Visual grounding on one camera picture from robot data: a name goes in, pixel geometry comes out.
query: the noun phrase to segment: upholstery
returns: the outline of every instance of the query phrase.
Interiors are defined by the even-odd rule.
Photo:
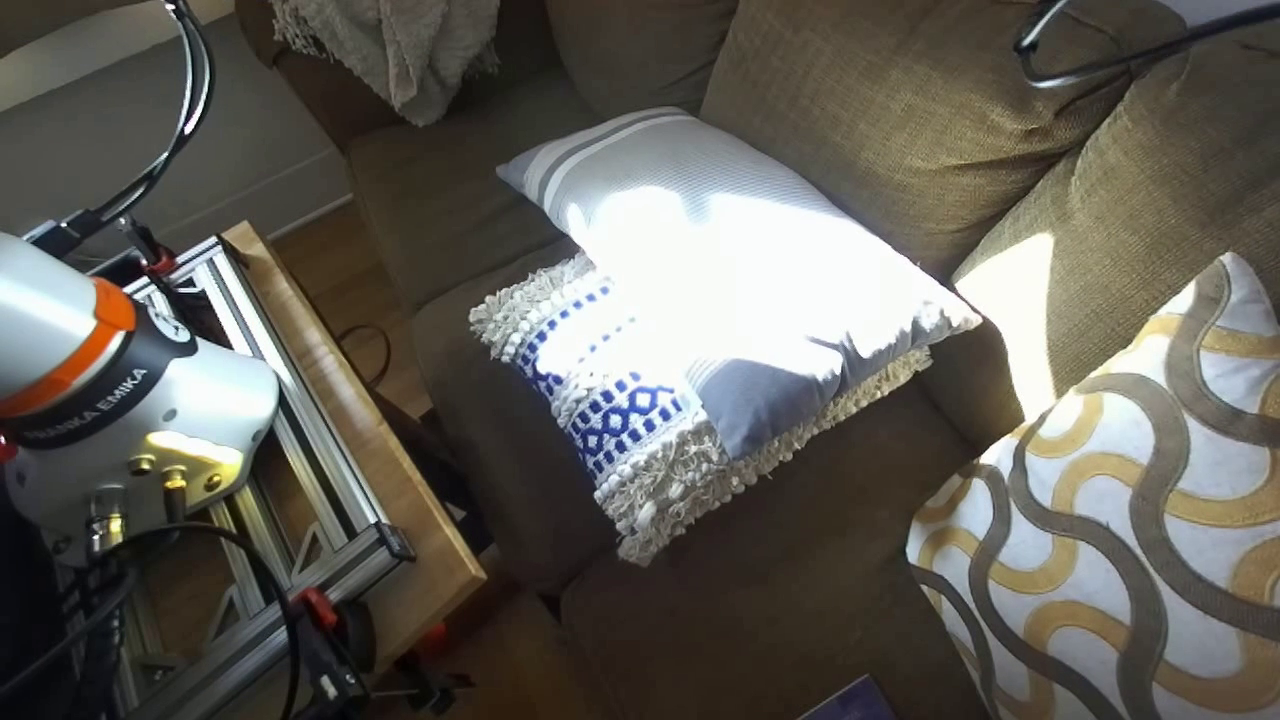
[[[902,715],[982,715],[902,552],[912,513],[1024,421],[1030,371],[1049,369],[1053,406],[1226,249],[1275,287],[1280,29],[1043,93],[1007,54],[1024,0],[521,8],[544,8],[516,22],[530,47],[555,47],[510,54],[514,76],[475,76],[439,124],[331,124],[499,565],[555,610],[600,715],[805,715],[865,671]],[[1178,26],[1158,0],[1072,0],[1043,66],[1139,47]],[[360,109],[340,105],[340,84],[309,84],[324,87],[313,112]],[[574,253],[496,163],[658,105],[778,155],[990,325],[634,570],[554,411],[489,359],[469,312]]]
[[[1024,22],[1006,0],[746,0],[706,116],[948,273],[1123,87],[1030,87],[1007,54]],[[1115,54],[1167,26],[1159,3],[1083,3],[1057,46]]]
[[[452,285],[559,238],[516,192],[496,192],[493,168],[584,119],[588,112],[564,71],[544,71],[452,109],[430,135],[389,127],[353,144],[353,190],[367,195],[360,217],[380,239],[403,309],[420,309]]]
[[[1280,26],[1259,26],[1164,61],[965,262],[958,287],[1000,329],[1024,418],[1226,249],[1280,249],[1275,57]]]
[[[574,84],[600,116],[695,112],[735,0],[549,0]]]
[[[623,715],[802,715],[868,671],[902,715],[986,715],[902,565],[907,518],[959,460],[921,385],[817,435],[651,570],[592,565],[564,634]]]

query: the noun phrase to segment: floor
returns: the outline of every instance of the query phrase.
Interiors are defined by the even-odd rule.
[[[278,258],[309,294],[356,371],[420,418],[430,397],[411,381],[403,312],[367,253],[360,217],[346,203],[282,238]],[[435,676],[464,671],[475,690],[459,693],[448,720],[595,720],[592,698],[578,686],[544,603],[503,577],[499,557],[480,557],[493,584],[448,622],[448,637],[424,639],[420,666]],[[367,715],[407,720],[403,704],[376,704]]]

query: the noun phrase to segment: white cloth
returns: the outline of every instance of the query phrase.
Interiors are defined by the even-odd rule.
[[[443,116],[499,0],[274,0],[278,38],[347,66],[407,124]]]

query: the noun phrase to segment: cable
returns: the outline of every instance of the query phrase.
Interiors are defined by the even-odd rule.
[[[290,720],[295,709],[295,686],[300,686],[300,666],[303,666],[295,617],[293,617],[293,602],[290,602],[283,584],[278,581],[270,562],[244,538],[216,527],[216,523],[164,523],[164,527],[150,527],[150,534],[128,538],[108,557],[128,552],[137,544],[153,544],[153,540],[178,540],[178,538],[216,538],[216,540],[238,544],[244,552],[244,562],[252,565],[252,577],[263,584],[270,602],[278,602],[282,622],[283,622],[283,639],[290,639],[290,693],[282,704],[282,720]]]
[[[1036,70],[1039,38],[1049,33],[1049,26],[1070,3],[1072,0],[1039,0],[1033,26],[1014,46],[1014,54],[1015,54],[1015,61],[1020,61],[1020,70],[1024,70],[1033,87],[1070,87],[1070,84],[1083,84],[1083,82],[1096,82],[1096,76],[1108,76],[1108,71],[1128,71],[1138,66],[1164,61],[1164,57],[1174,57],[1174,54],[1196,46],[1196,39],[1226,38],[1226,33],[1235,33],[1235,29],[1265,26],[1265,22],[1280,16],[1280,3],[1265,3],[1265,8],[1248,8],[1248,13],[1235,13],[1235,16],[1222,16],[1222,22],[1196,26],[1193,33],[1174,38],[1174,39],[1151,46],[1151,47],[1139,47],[1139,54],[1123,54],[1123,57],[1108,57],[1108,61],[1043,71],[1043,70]]]
[[[380,325],[353,325],[353,329],[335,333],[335,343],[347,352],[347,341],[356,341],[360,333],[376,335],[376,343],[380,343],[376,369],[374,369],[367,376],[365,376],[365,369],[360,369],[365,385],[367,385],[367,389],[380,389],[380,385],[389,381],[389,371],[394,371],[398,343],[394,343],[394,335],[389,335]]]
[[[137,208],[160,186],[169,163],[187,150],[187,140],[198,135],[198,127],[210,116],[216,66],[213,66],[210,39],[199,33],[199,22],[194,16],[187,0],[164,0],[164,13],[178,26],[180,47],[184,47],[184,102],[180,102],[174,135],[169,135],[164,151],[132,186],[111,192],[106,203],[75,208],[63,222],[47,222],[47,223],[31,227],[26,239],[44,249],[47,258],[67,258],[87,238],[97,238],[100,227],[115,223],[128,208]]]
[[[26,671],[10,676],[0,686],[0,704],[21,693],[30,680],[37,680],[53,661],[61,661],[63,651],[73,651],[81,639],[87,639],[94,634],[108,629],[111,622],[120,622],[120,610],[128,602],[128,594],[137,590],[137,565],[132,565],[132,552],[142,552],[145,544],[155,544],[155,540],[178,540],[178,538],[216,538],[216,540],[227,540],[244,552],[244,562],[252,565],[252,577],[263,584],[270,602],[282,610],[282,622],[283,622],[283,639],[290,639],[290,693],[283,693],[283,704],[282,704],[282,720],[293,715],[295,709],[295,686],[300,686],[300,637],[295,637],[295,617],[293,617],[293,602],[283,594],[283,584],[278,581],[278,574],[270,570],[270,562],[238,534],[224,534],[224,527],[213,527],[213,523],[164,523],[164,527],[150,527],[150,534],[137,534],[128,538],[126,544],[115,544],[111,552],[97,557],[83,577],[100,577],[108,570],[126,570],[111,595],[94,610],[83,617],[83,625],[63,637],[61,644],[53,644],[47,651],[39,651]],[[111,668],[115,668],[115,657],[120,657],[120,625],[108,629],[108,648],[111,651]]]
[[[97,625],[97,634],[83,637],[67,720],[115,715],[111,686],[115,686],[115,671],[120,671],[120,651],[126,651],[126,610],[108,613]]]

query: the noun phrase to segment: pillow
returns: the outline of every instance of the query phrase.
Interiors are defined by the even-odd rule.
[[[778,161],[658,109],[499,168],[578,243],[474,312],[595,478],[630,562],[976,325]]]
[[[1213,262],[912,522],[1000,715],[1280,715],[1280,325]]]

